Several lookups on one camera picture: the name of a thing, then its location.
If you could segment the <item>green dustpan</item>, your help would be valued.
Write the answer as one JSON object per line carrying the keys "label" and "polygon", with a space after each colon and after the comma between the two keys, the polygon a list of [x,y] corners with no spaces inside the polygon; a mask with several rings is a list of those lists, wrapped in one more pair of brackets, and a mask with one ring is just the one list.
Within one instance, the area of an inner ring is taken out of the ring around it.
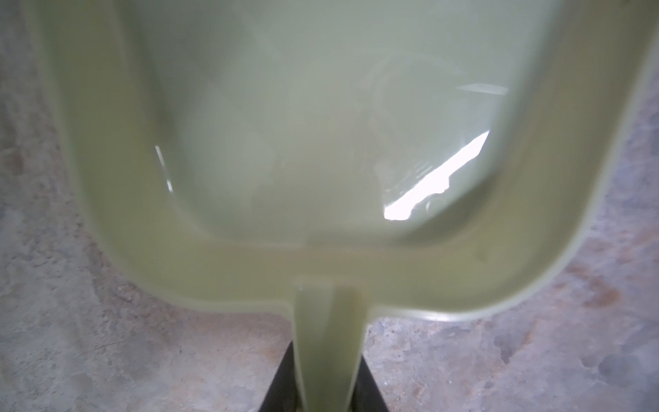
{"label": "green dustpan", "polygon": [[344,411],[367,324],[483,318],[568,263],[655,1],[26,1],[78,202],[132,281],[274,312]]}

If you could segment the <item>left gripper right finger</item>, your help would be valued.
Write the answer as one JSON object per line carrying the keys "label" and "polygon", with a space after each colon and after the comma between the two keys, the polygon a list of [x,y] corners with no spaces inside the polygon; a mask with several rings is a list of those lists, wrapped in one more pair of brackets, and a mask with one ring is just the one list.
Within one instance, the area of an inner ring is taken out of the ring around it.
{"label": "left gripper right finger", "polygon": [[352,410],[353,412],[389,412],[364,357],[361,357],[355,381]]}

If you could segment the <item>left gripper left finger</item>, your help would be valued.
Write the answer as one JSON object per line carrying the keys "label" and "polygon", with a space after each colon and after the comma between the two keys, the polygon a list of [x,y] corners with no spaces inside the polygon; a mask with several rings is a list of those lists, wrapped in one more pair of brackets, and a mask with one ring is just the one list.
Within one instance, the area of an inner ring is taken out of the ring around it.
{"label": "left gripper left finger", "polygon": [[258,411],[295,412],[298,410],[298,406],[299,393],[296,384],[293,342],[291,342]]}

